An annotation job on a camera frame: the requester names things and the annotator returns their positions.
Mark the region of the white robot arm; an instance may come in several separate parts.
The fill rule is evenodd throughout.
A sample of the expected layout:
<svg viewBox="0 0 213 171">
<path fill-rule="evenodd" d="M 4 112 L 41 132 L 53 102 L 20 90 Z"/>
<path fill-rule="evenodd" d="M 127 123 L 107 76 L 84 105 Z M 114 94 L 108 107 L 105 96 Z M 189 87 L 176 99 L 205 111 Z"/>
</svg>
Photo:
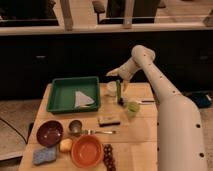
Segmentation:
<svg viewBox="0 0 213 171">
<path fill-rule="evenodd" d="M 139 70 L 149 80 L 159 101 L 158 171 L 208 171 L 199 109 L 157 68 L 154 59 L 152 49 L 136 45 L 131 57 L 107 76 L 120 76 L 124 89 Z"/>
</svg>

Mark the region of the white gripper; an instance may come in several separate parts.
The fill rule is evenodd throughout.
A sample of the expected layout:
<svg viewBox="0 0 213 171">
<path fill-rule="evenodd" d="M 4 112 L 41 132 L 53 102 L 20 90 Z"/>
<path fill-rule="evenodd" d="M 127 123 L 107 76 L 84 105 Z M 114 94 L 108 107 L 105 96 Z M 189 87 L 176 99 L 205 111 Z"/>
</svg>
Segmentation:
<svg viewBox="0 0 213 171">
<path fill-rule="evenodd" d="M 126 67 L 120 66 L 107 72 L 106 76 L 120 76 L 123 79 L 123 92 L 126 91 L 129 84 L 129 70 Z"/>
</svg>

